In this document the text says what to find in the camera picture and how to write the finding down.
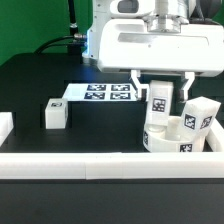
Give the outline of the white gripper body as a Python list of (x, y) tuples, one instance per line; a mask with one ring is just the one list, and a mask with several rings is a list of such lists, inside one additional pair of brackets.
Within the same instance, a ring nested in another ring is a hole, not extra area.
[(145, 74), (194, 72), (214, 77), (224, 71), (224, 28), (183, 25), (179, 33), (150, 32), (141, 19), (112, 19), (103, 28), (98, 68), (103, 72), (139, 70)]

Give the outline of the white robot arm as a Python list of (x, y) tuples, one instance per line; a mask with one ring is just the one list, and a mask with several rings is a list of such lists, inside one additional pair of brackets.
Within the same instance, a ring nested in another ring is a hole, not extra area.
[(224, 71), (217, 55), (224, 50), (224, 26), (205, 18), (201, 5), (200, 0), (92, 0), (84, 61), (102, 72), (129, 72), (137, 99), (149, 91), (141, 75), (180, 75), (185, 101), (197, 76)]

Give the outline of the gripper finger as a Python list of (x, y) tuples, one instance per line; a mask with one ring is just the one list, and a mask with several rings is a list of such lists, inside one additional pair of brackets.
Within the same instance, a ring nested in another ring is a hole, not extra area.
[(149, 85), (140, 82), (141, 71), (132, 70), (130, 72), (130, 78), (135, 89), (135, 97), (138, 101), (146, 102), (148, 100)]
[(184, 72), (181, 75), (182, 86), (179, 88), (179, 101), (186, 102), (188, 100), (188, 91), (195, 80), (194, 72)]

